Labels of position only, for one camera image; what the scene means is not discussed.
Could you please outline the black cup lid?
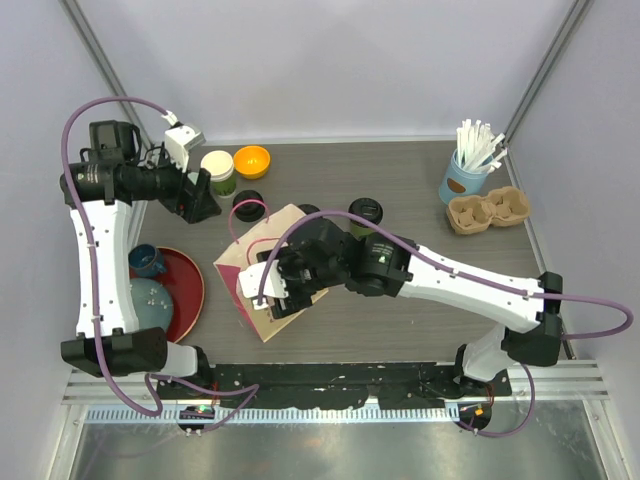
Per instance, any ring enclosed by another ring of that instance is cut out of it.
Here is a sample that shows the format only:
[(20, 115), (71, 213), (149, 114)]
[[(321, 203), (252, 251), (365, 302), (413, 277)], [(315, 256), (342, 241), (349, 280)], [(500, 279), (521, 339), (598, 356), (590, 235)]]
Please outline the black cup lid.
[(377, 200), (369, 197), (355, 199), (349, 205), (348, 212), (373, 224), (379, 224), (384, 216), (382, 205)]
[(312, 214), (320, 211), (318, 207), (312, 204), (299, 204), (298, 208), (305, 214)]

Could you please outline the kraft pink paper bag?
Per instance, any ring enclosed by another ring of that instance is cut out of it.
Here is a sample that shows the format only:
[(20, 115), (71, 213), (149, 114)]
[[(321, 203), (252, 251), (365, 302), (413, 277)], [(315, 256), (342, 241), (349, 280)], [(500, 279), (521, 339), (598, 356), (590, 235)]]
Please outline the kraft pink paper bag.
[(281, 319), (275, 317), (272, 308), (285, 300), (285, 287), (272, 285), (277, 273), (275, 266), (271, 266), (267, 274), (262, 302), (256, 302), (264, 271), (264, 263), (257, 255), (272, 250), (282, 234), (303, 216), (304, 212), (293, 204), (274, 213), (267, 212), (247, 233), (240, 237), (234, 235), (230, 246), (214, 262), (236, 308), (262, 342), (269, 341), (306, 312), (301, 310)]

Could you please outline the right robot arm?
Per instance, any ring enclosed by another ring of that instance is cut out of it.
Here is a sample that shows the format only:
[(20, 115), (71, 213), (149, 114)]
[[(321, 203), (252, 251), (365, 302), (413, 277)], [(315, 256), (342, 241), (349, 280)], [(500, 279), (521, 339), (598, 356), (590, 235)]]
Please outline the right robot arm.
[(496, 322), (488, 334), (462, 345), (451, 380), (472, 395), (515, 363), (549, 367), (561, 348), (560, 302), (542, 294), (563, 290), (560, 275), (508, 277), (447, 258), (429, 264), (434, 252), (405, 240), (402, 246), (378, 232), (348, 233), (331, 220), (301, 225), (276, 253), (261, 252), (239, 275), (242, 294), (254, 309), (284, 318), (309, 308), (316, 293), (334, 286), (365, 297), (404, 297), (444, 303)]

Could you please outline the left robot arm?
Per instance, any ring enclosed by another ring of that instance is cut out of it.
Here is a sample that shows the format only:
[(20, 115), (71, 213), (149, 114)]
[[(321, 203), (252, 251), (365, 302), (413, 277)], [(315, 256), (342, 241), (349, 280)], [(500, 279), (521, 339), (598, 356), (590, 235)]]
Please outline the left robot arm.
[(81, 280), (76, 336), (61, 344), (62, 359), (94, 377), (104, 360), (110, 374), (159, 373), (178, 377), (190, 398), (213, 385), (199, 347), (177, 345), (159, 327), (142, 328), (130, 290), (128, 234), (133, 205), (159, 201), (189, 224), (217, 216), (221, 208), (210, 176), (188, 168), (189, 152), (204, 141), (193, 126), (175, 123), (164, 134), (157, 165), (142, 165), (140, 130), (120, 121), (93, 122), (91, 144), (60, 185), (76, 231)]

